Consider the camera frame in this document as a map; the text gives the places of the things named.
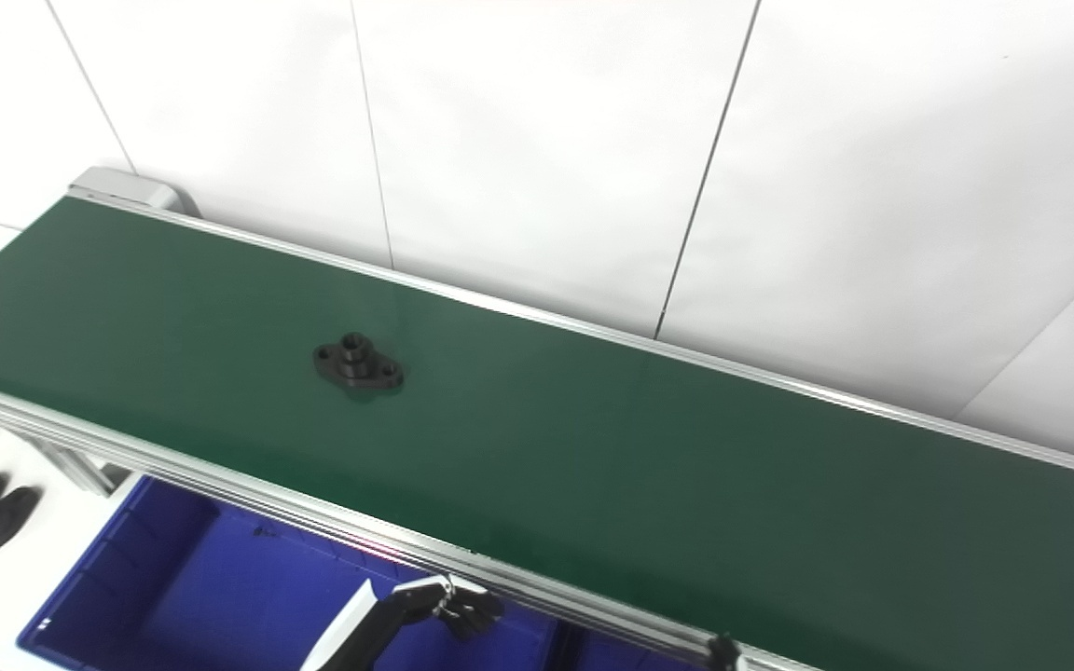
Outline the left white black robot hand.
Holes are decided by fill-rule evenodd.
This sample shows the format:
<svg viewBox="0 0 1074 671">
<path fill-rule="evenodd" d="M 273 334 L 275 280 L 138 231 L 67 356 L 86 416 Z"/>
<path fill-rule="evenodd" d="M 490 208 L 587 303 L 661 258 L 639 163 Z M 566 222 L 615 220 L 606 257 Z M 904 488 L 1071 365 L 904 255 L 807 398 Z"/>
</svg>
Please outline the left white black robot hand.
<svg viewBox="0 0 1074 671">
<path fill-rule="evenodd" d="M 460 640 L 485 634 L 503 618 L 503 600 L 462 577 L 400 583 L 379 597 L 365 581 L 326 625 L 302 670 L 372 670 L 410 625 L 437 619 Z"/>
</svg>

